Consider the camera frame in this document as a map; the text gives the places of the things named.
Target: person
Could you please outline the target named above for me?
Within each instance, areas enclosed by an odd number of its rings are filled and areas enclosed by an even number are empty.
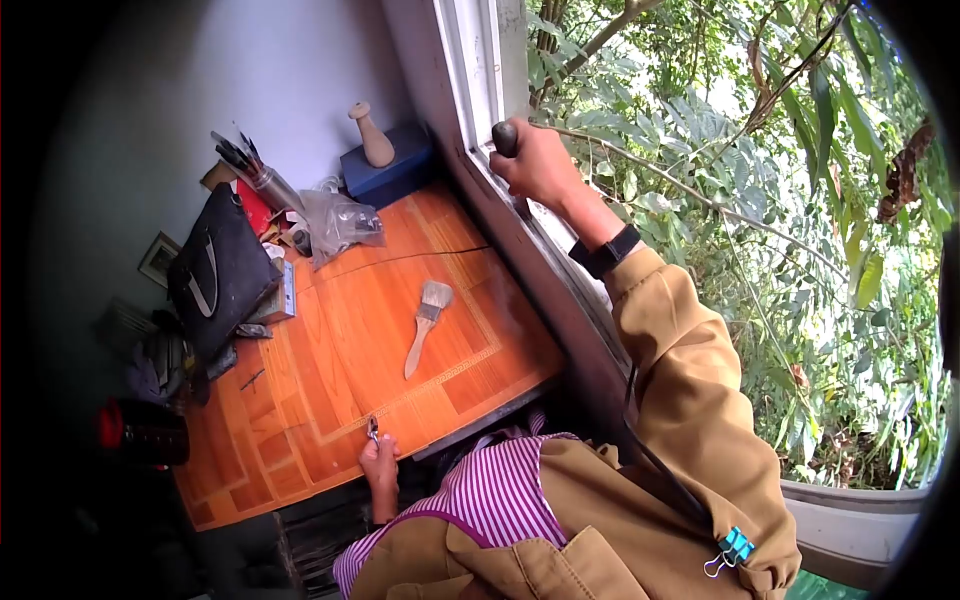
[[[510,122],[516,158],[491,156],[510,193],[562,217],[588,251],[613,240],[624,224],[582,182],[560,137]],[[643,242],[604,280],[636,365],[633,429],[668,472],[652,460],[622,468],[615,447],[570,434],[514,437],[474,449],[437,494],[398,514],[399,450],[384,435],[360,456],[380,528],[338,557],[345,598],[784,596],[800,567],[796,524],[777,455],[738,391],[723,319],[698,302],[684,269]],[[683,493],[671,495],[670,480]],[[680,510],[686,493],[705,522]]]

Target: framed picture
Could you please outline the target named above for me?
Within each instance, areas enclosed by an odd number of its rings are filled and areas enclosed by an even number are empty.
[[[144,254],[138,271],[163,287],[167,287],[167,270],[170,269],[170,263],[179,253],[180,246],[177,245],[177,242],[161,231],[156,235],[156,240],[150,245],[150,249]]]

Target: binder clip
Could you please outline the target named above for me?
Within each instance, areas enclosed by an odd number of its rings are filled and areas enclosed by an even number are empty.
[[[716,558],[712,561],[704,563],[704,574],[710,579],[716,579],[717,575],[720,574],[720,569],[724,566],[734,567],[746,561],[747,557],[750,556],[750,553],[753,552],[755,548],[755,546],[747,540],[747,537],[743,535],[739,527],[731,529],[727,536],[720,540],[720,543],[717,545],[720,546],[720,554],[716,555]],[[717,564],[717,568],[710,574],[708,569],[713,564]]]

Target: hand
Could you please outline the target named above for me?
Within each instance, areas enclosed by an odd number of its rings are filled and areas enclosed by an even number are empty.
[[[616,237],[623,222],[580,179],[560,136],[514,117],[516,158],[490,155],[490,168],[510,184],[510,193],[543,204],[564,219],[593,252]]]
[[[516,158],[490,156],[490,168],[510,184],[510,193],[536,200],[565,217],[565,207],[589,191],[557,132],[538,129],[514,117]]]
[[[396,483],[396,458],[399,455],[396,439],[389,433],[380,438],[379,449],[376,442],[369,440],[360,451],[358,460],[370,484],[373,522],[376,524],[386,523],[396,516],[396,495],[400,492]]]

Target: jacket sleeve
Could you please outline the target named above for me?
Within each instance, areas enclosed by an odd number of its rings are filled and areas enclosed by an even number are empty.
[[[613,320],[637,367],[635,432],[708,508],[715,540],[736,526],[756,545],[738,568],[760,597],[781,597],[800,568],[780,462],[754,434],[740,362],[723,319],[690,275],[649,248],[607,274]]]

